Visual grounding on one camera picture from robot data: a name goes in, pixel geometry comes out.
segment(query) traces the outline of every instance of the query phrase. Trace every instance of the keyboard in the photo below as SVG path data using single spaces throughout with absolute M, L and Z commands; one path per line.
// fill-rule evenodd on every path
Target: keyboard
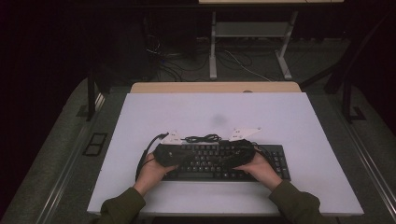
M 257 181 L 244 171 L 227 169 L 214 164 L 213 158 L 227 157 L 234 153 L 232 147 L 215 144 L 181 145 L 181 149 L 192 150 L 194 156 L 180 164 L 176 170 L 164 176 L 164 181 Z M 259 149 L 273 162 L 276 173 L 282 179 L 291 180 L 285 153 L 281 145 L 259 145 Z

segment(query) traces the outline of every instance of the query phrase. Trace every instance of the hand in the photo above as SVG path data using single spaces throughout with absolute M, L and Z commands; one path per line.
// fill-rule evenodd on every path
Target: hand
M 254 178 L 271 191 L 282 182 L 282 179 L 276 174 L 270 163 L 258 152 L 256 152 L 256 155 L 254 155 L 250 163 L 235 167 L 234 169 L 243 170 L 253 175 Z
M 152 153 L 149 153 L 145 159 L 145 165 L 143 165 L 133 188 L 136 189 L 140 195 L 145 196 L 150 189 L 160 183 L 166 173 L 175 170 L 176 168 L 177 166 L 161 166 L 155 161 Z

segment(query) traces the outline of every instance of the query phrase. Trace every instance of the white table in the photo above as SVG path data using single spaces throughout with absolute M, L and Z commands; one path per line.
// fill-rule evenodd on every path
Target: white table
M 247 140 L 282 145 L 291 183 L 321 202 L 325 216 L 363 211 L 302 92 L 131 93 L 125 99 L 88 211 L 134 183 L 143 150 L 159 133 L 216 133 L 262 128 Z M 141 216 L 275 216 L 270 191 L 259 183 L 162 182 L 146 197 Z

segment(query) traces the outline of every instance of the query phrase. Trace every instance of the olive green sleeve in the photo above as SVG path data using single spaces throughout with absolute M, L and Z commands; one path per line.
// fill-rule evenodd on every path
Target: olive green sleeve
M 102 204 L 101 217 L 96 223 L 129 224 L 145 205 L 143 197 L 134 188 L 129 188 L 120 196 Z
M 312 194 L 297 190 L 289 181 L 282 181 L 271 193 L 269 199 L 294 224 L 330 223 L 319 212 L 319 199 Z

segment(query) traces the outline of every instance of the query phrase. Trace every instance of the dark floor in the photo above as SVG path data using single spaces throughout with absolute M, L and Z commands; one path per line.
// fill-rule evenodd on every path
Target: dark floor
M 275 40 L 259 40 L 249 47 L 247 42 L 224 42 L 218 51 L 218 81 L 273 81 L 283 80 L 276 62 L 274 50 L 280 46 Z M 290 43 L 286 53 L 293 81 L 301 83 L 323 69 L 331 66 L 343 55 L 347 41 L 325 40 L 295 41 Z M 241 68 L 233 56 L 224 50 L 234 52 L 233 56 L 244 64 L 249 71 Z M 210 81 L 208 74 L 208 45 L 203 44 L 202 54 L 195 60 L 164 60 L 161 72 L 152 81 L 199 80 Z M 304 91 L 317 112 L 318 119 L 327 134 L 334 153 L 339 160 L 346 177 L 354 189 L 364 210 L 359 217 L 335 217 L 332 223 L 395 223 L 384 200 L 377 190 L 375 182 L 361 161 L 359 144 L 351 134 L 356 133 L 364 147 L 377 165 L 381 175 L 391 189 L 396 189 L 396 178 L 392 172 L 396 168 L 396 138 L 383 120 L 365 101 L 361 92 L 353 89 L 352 105 L 357 106 L 366 120 L 357 120 L 352 124 L 345 122 L 340 115 L 340 94 L 327 95 L 323 87 L 327 78 L 323 78 Z M 95 215 L 86 209 L 92 189 L 99 174 L 106 147 L 117 123 L 118 115 L 129 91 L 128 86 L 113 87 L 105 100 L 98 102 L 97 113 L 92 121 L 86 122 L 80 117 L 81 108 L 87 104 L 85 80 L 71 94 L 64 111 L 58 118 L 46 143 L 42 147 L 28 176 L 22 183 L 2 223 L 88 223 Z M 85 157 L 81 151 L 93 133 L 107 133 L 104 150 L 98 157 Z M 202 220 L 207 223 L 262 223 L 262 218 Z M 154 223 L 170 223 L 169 219 L 154 219 Z

